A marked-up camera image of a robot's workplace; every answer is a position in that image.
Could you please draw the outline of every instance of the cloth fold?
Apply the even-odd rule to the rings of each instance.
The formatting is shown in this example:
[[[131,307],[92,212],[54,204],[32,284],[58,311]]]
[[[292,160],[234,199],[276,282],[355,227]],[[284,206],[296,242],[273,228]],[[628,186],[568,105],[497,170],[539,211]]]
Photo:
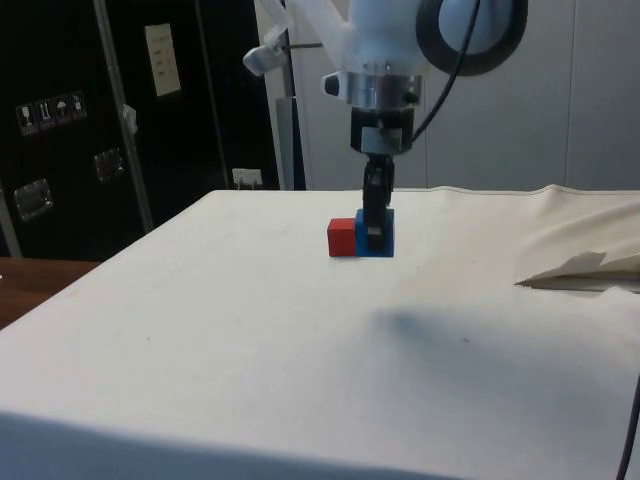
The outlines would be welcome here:
[[[534,288],[640,293],[640,199],[611,196],[597,210],[551,190],[521,247],[516,283]]]

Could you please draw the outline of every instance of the electrical outlet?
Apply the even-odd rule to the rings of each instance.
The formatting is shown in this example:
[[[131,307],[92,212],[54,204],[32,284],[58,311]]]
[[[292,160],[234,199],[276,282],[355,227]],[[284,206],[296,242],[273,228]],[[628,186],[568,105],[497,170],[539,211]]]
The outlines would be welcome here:
[[[262,187],[262,172],[258,169],[234,168],[233,183],[237,187]]]

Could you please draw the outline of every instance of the label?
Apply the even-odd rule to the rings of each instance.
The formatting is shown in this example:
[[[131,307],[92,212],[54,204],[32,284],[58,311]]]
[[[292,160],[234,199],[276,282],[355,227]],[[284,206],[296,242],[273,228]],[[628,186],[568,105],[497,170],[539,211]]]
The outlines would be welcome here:
[[[56,126],[55,113],[48,98],[35,103],[36,117],[40,130],[48,130]]]
[[[156,96],[161,97],[179,92],[182,86],[176,64],[176,54],[173,49],[171,25],[165,23],[145,27],[145,34]]]
[[[53,109],[56,112],[56,122],[58,125],[69,123],[73,118],[71,116],[71,105],[66,95],[58,95],[53,99]]]
[[[31,103],[16,107],[18,125],[23,136],[38,133],[38,121],[36,120],[35,109]]]
[[[87,106],[84,103],[84,95],[82,92],[73,92],[69,94],[69,108],[71,109],[71,116],[74,120],[81,120],[87,118]]]

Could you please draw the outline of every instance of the table surface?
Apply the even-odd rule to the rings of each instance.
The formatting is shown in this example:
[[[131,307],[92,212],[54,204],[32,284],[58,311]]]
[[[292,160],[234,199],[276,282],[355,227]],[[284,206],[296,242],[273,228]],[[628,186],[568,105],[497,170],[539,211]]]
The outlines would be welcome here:
[[[94,262],[0,258],[0,330],[98,265]]]
[[[361,204],[216,192],[0,332],[0,476],[613,478],[640,297],[514,270],[638,254],[640,193],[398,192],[395,258],[330,259]]]

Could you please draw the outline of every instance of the black cable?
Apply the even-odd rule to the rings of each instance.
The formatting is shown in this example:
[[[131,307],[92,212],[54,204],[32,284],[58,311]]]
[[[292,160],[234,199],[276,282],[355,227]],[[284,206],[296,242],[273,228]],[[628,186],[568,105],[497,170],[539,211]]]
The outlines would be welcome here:
[[[444,105],[444,102],[446,102],[447,97],[451,93],[453,84],[456,83],[456,79],[460,74],[460,70],[462,69],[464,60],[467,57],[467,52],[469,51],[469,45],[471,44],[471,37],[473,36],[473,31],[476,28],[476,22],[478,20],[478,12],[480,11],[481,1],[482,0],[476,0],[476,5],[473,9],[473,15],[471,16],[471,21],[469,22],[467,33],[465,34],[464,41],[462,42],[462,49],[460,50],[460,54],[458,55],[458,59],[456,60],[456,65],[453,69],[453,72],[451,72],[451,75],[449,76],[449,81],[447,82],[447,85],[444,87],[444,90],[440,94],[440,98],[438,99],[436,104],[433,106],[433,109],[431,110],[429,115],[427,115],[427,118],[424,120],[424,122],[422,122],[422,125],[418,127],[418,129],[416,130],[416,133],[414,133],[413,135],[414,142],[418,140],[418,138],[420,138],[420,135],[422,135],[425,132],[425,130],[429,127],[429,125],[431,125],[431,122],[433,121],[433,119],[436,118],[436,115],[438,115],[438,112],[442,108],[442,105]]]
[[[627,440],[624,444],[624,452],[622,460],[620,460],[620,468],[616,480],[624,480],[627,476],[629,463],[631,462],[631,453],[633,452],[633,444],[636,440],[638,431],[638,418],[640,417],[640,377],[638,378],[638,386],[636,387],[636,396],[633,399],[633,407],[631,409],[631,420],[629,420],[629,430],[627,431]]]

